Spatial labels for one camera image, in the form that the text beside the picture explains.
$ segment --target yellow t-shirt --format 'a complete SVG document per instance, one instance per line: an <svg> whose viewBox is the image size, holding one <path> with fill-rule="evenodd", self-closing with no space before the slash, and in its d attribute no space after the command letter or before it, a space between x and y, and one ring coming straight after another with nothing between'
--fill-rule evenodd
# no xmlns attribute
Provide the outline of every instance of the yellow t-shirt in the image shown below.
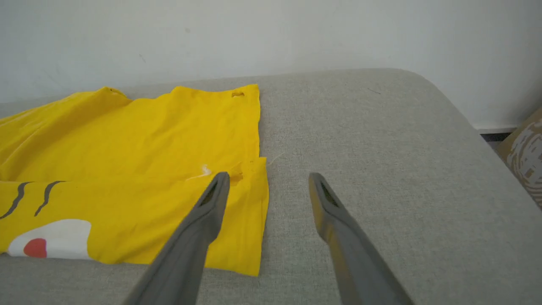
<svg viewBox="0 0 542 305"><path fill-rule="evenodd" d="M257 276L269 203L259 90L81 92L0 119L0 252L148 264L230 174L205 266Z"/></svg>

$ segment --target white wall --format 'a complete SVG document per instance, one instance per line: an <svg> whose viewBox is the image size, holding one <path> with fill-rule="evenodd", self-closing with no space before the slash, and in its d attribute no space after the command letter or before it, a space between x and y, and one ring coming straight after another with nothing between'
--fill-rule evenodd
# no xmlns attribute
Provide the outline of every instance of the white wall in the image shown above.
<svg viewBox="0 0 542 305"><path fill-rule="evenodd" d="M477 128L542 101L540 0L0 0L0 101L101 86L396 67Z"/></svg>

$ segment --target cardboard box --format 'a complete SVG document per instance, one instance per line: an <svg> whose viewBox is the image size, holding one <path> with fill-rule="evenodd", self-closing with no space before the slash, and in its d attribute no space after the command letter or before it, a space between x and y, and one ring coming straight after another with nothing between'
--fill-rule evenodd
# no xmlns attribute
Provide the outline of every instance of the cardboard box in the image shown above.
<svg viewBox="0 0 542 305"><path fill-rule="evenodd" d="M502 141L497 153L542 207L542 108Z"/></svg>

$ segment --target gray fabric cushion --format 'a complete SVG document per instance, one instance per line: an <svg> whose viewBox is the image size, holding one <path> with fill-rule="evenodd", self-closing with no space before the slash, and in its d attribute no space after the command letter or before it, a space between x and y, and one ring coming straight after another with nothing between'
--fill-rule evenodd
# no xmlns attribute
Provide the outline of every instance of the gray fabric cushion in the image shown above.
<svg viewBox="0 0 542 305"><path fill-rule="evenodd" d="M417 304L540 303L542 213L433 84L362 69L182 85L250 83L261 90L262 155L276 157L261 274L205 270L199 304L340 303L313 224L311 171L326 177ZM124 92L156 97L173 87ZM115 304L144 268L2 256L0 303Z"/></svg>

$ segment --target red circle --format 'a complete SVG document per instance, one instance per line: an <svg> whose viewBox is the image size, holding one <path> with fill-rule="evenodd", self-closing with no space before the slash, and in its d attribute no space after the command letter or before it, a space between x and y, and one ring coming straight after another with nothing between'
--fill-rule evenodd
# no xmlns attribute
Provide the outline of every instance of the red circle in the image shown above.
<svg viewBox="0 0 542 305"><path fill-rule="evenodd" d="M30 257L46 258L46 246L47 241L45 239L34 238L33 240L29 241L26 246L24 246L23 252Z"/></svg>

